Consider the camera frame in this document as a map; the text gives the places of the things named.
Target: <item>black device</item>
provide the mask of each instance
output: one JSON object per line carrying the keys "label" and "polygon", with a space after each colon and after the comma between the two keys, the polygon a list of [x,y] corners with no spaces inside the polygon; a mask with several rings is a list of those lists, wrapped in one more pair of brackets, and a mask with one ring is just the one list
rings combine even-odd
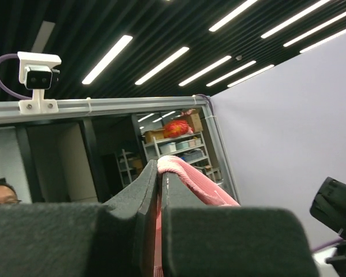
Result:
{"label": "black device", "polygon": [[345,241],[336,246],[331,258],[326,259],[339,276],[346,277],[346,184],[327,177],[310,208],[310,214],[337,232]]}
{"label": "black device", "polygon": [[346,240],[346,184],[327,177],[314,198],[310,214]]}
{"label": "black device", "polygon": [[26,89],[49,89],[52,70],[48,66],[31,65],[25,68]]}

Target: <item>cardboard box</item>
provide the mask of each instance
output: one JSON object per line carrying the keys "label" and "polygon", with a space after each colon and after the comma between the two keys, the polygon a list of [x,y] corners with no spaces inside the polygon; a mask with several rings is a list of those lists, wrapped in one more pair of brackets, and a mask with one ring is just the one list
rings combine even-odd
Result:
{"label": "cardboard box", "polygon": [[132,167],[135,169],[143,169],[144,166],[142,165],[142,160],[141,159],[135,159],[132,161]]}
{"label": "cardboard box", "polygon": [[137,169],[136,172],[137,172],[137,175],[140,176],[140,174],[142,173],[144,169]]}
{"label": "cardboard box", "polygon": [[152,143],[155,140],[164,140],[164,129],[158,129],[153,131],[145,132],[145,141],[146,143]]}
{"label": "cardboard box", "polygon": [[204,130],[200,119],[200,110],[193,110],[190,115],[185,115],[180,119],[186,120],[194,133]]}

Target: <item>light gray panel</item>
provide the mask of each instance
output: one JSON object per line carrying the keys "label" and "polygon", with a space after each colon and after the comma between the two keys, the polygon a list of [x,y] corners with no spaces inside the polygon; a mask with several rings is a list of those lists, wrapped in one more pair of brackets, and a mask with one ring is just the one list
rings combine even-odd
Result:
{"label": "light gray panel", "polygon": [[327,176],[346,183],[346,34],[212,100],[241,204],[290,209],[312,246],[334,239],[309,208]]}

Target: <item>ceiling light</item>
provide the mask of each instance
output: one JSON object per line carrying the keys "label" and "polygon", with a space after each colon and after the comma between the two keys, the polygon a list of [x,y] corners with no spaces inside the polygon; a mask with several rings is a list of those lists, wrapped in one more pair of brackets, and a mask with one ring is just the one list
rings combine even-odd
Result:
{"label": "ceiling light", "polygon": [[82,83],[89,85],[92,81],[111,63],[111,61],[130,43],[133,37],[122,36],[122,38],[109,50],[101,61],[84,78]]}
{"label": "ceiling light", "polygon": [[170,57],[168,57],[165,61],[157,65],[153,70],[151,70],[149,73],[144,75],[142,78],[140,78],[135,85],[141,85],[147,80],[149,80],[152,76],[154,76],[156,73],[161,71],[163,68],[174,62],[176,59],[178,59],[180,56],[182,56],[185,52],[189,51],[190,49],[188,47],[182,47],[177,52],[172,54]]}
{"label": "ceiling light", "polygon": [[242,79],[240,79],[238,81],[235,81],[234,83],[229,84],[227,87],[228,88],[233,87],[234,85],[242,83],[243,81],[246,81],[247,79],[250,79],[250,78],[252,78],[252,77],[254,77],[254,76],[256,76],[256,75],[258,75],[258,74],[260,74],[260,73],[262,73],[262,72],[264,72],[264,71],[266,71],[266,70],[268,70],[268,69],[270,69],[272,67],[274,67],[274,65],[268,65],[267,67],[265,67],[263,69],[260,69],[260,70],[258,70],[256,72],[254,72],[253,74],[247,75],[246,77],[244,77],[244,78],[242,78]]}
{"label": "ceiling light", "polygon": [[309,8],[303,10],[302,12],[298,13],[295,16],[292,16],[290,19],[286,20],[285,22],[279,24],[278,26],[274,27],[270,31],[267,31],[265,34],[263,34],[261,37],[263,39],[267,38],[268,36],[271,36],[272,34],[282,30],[283,28],[289,26],[290,24],[294,23],[296,20],[299,20],[300,18],[304,17],[305,15],[311,13],[313,10],[318,9],[320,6],[328,3],[330,0],[320,0],[317,3],[311,5]]}
{"label": "ceiling light", "polygon": [[235,69],[235,70],[233,70],[233,71],[227,73],[226,75],[221,76],[220,78],[218,78],[218,79],[212,81],[211,83],[207,84],[206,86],[207,86],[207,87],[211,87],[212,85],[215,85],[216,83],[218,83],[218,82],[220,82],[220,81],[223,81],[224,79],[226,79],[226,78],[228,78],[228,77],[230,77],[230,76],[236,74],[237,72],[240,72],[241,70],[243,70],[243,69],[245,69],[245,68],[248,68],[249,66],[251,66],[251,65],[253,65],[253,64],[255,64],[255,63],[256,63],[256,61],[248,62],[247,64],[245,64],[245,65],[243,65],[243,66],[241,66],[241,67],[239,67],[239,68],[237,68],[237,69]]}
{"label": "ceiling light", "polygon": [[252,4],[257,2],[258,0],[247,0],[244,3],[242,3],[240,6],[238,6],[235,10],[233,10],[231,13],[227,14],[225,17],[223,17],[221,20],[219,20],[216,24],[214,24],[209,31],[215,32],[222,26],[226,25],[228,22],[230,22],[233,18],[238,16],[241,12],[249,8]]}
{"label": "ceiling light", "polygon": [[162,119],[163,119],[163,118],[162,118],[162,117],[160,117],[160,118],[158,118],[158,119],[154,120],[152,123],[158,122],[158,121],[160,121],[160,120],[162,120]]}
{"label": "ceiling light", "polygon": [[145,120],[145,119],[147,119],[147,118],[149,118],[149,117],[152,117],[154,114],[149,114],[149,115],[147,115],[146,117],[142,117],[142,118],[140,118],[139,120],[138,120],[138,122],[141,122],[141,121],[143,121],[143,120]]}
{"label": "ceiling light", "polygon": [[187,85],[188,83],[192,82],[193,80],[199,78],[200,76],[204,75],[205,73],[209,72],[210,70],[216,68],[217,66],[221,65],[223,62],[226,62],[229,60],[231,56],[225,56],[224,58],[220,59],[219,61],[213,63],[212,65],[209,65],[207,68],[202,69],[200,72],[196,73],[195,75],[191,76],[190,78],[186,79],[185,81],[179,83],[179,86]]}
{"label": "ceiling light", "polygon": [[169,115],[171,115],[171,114],[173,114],[173,113],[175,113],[175,111],[171,111],[170,113],[164,114],[162,117],[163,117],[163,118],[164,118],[164,117],[167,117],[167,116],[169,116]]}
{"label": "ceiling light", "polygon": [[32,46],[31,52],[33,53],[42,53],[44,51],[45,45],[52,33],[52,30],[55,27],[54,22],[42,21],[37,37]]}
{"label": "ceiling light", "polygon": [[317,46],[319,46],[319,45],[321,45],[323,43],[326,43],[326,42],[330,41],[331,39],[335,39],[336,37],[338,37],[340,35],[343,35],[344,33],[346,33],[346,29],[342,30],[341,32],[335,33],[333,36],[330,36],[330,37],[328,37],[328,38],[326,38],[324,40],[321,40],[320,42],[317,42],[317,43],[315,43],[315,44],[313,44],[313,45],[311,45],[309,47],[306,47],[305,49],[301,50],[300,53],[304,53],[306,51],[309,51],[309,50],[311,50],[311,49],[313,49],[313,48],[315,48],[315,47],[317,47]]}
{"label": "ceiling light", "polygon": [[298,42],[299,40],[302,40],[302,39],[306,38],[307,36],[310,36],[312,33],[315,33],[317,31],[319,31],[320,29],[327,27],[328,25],[336,22],[337,20],[339,20],[345,16],[346,16],[346,12],[341,13],[339,16],[336,16],[336,17],[332,18],[331,20],[328,20],[327,22],[324,22],[323,24],[315,27],[314,29],[311,29],[310,31],[303,33],[302,35],[298,36],[297,38],[290,40],[289,42],[285,43],[283,46],[284,47],[290,46],[290,45],[294,44],[295,42]]}

